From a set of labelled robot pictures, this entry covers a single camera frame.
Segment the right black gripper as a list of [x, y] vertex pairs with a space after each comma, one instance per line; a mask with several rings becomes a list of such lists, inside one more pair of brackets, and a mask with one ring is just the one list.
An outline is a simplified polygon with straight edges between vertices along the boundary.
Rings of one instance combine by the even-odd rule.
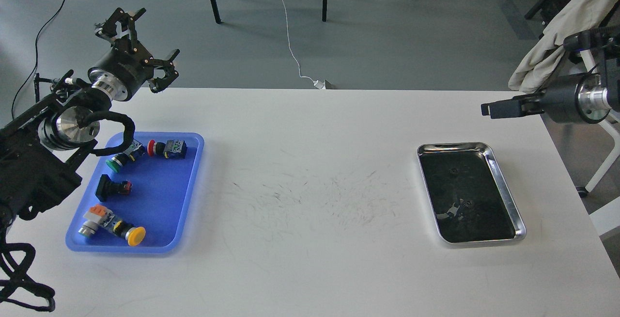
[[523, 100], [511, 98], [483, 103], [480, 110], [482, 116], [489, 116], [491, 119], [547, 114], [556, 123], [597, 124], [599, 110], [585, 100], [581, 101], [579, 96], [598, 85], [598, 75], [560, 76], [536, 90], [533, 98], [526, 101], [526, 109], [523, 107]]

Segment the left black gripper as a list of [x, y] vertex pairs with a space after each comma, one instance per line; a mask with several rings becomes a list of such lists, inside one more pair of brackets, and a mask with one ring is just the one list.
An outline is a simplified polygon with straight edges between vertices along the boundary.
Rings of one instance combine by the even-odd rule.
[[[145, 13], [146, 8], [140, 8], [133, 14], [117, 8], [104, 23], [95, 24], [95, 36], [111, 45], [115, 45], [121, 39], [128, 39], [130, 50], [138, 50], [139, 41], [135, 21]], [[118, 37], [117, 24], [120, 25], [122, 32], [128, 32], [128, 34]], [[111, 46], [110, 50], [88, 70], [88, 78], [93, 85], [104, 83], [111, 87], [107, 90], [111, 100], [131, 100], [138, 89], [149, 79], [151, 92], [160, 93], [179, 77], [179, 72], [173, 63], [179, 53], [180, 49], [174, 49], [168, 59], [149, 59], [150, 67], [147, 67], [142, 63], [142, 58], [117, 46]], [[154, 70], [162, 70], [164, 76], [153, 77]]]

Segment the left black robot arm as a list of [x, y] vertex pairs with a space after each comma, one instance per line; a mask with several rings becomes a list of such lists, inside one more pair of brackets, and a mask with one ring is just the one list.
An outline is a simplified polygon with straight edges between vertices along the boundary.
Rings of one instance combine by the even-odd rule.
[[51, 92], [1, 130], [1, 227], [16, 218], [32, 220], [60, 204], [80, 186], [79, 166], [90, 154], [108, 156], [130, 147], [136, 126], [126, 114], [111, 111], [113, 101], [129, 101], [144, 84], [165, 90], [179, 72], [174, 49], [155, 58], [138, 39], [136, 21], [146, 12], [117, 8], [95, 35], [110, 50], [87, 72], [69, 70], [50, 80]]

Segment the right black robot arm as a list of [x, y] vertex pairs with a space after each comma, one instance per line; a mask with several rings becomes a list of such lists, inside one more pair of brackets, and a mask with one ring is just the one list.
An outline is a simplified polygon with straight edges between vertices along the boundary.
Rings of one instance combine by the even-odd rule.
[[492, 119], [547, 114], [557, 123], [597, 124], [611, 110], [619, 111], [619, 32], [605, 26], [572, 34], [564, 39], [569, 52], [595, 51], [589, 72], [561, 76], [533, 94], [481, 105], [483, 116]]

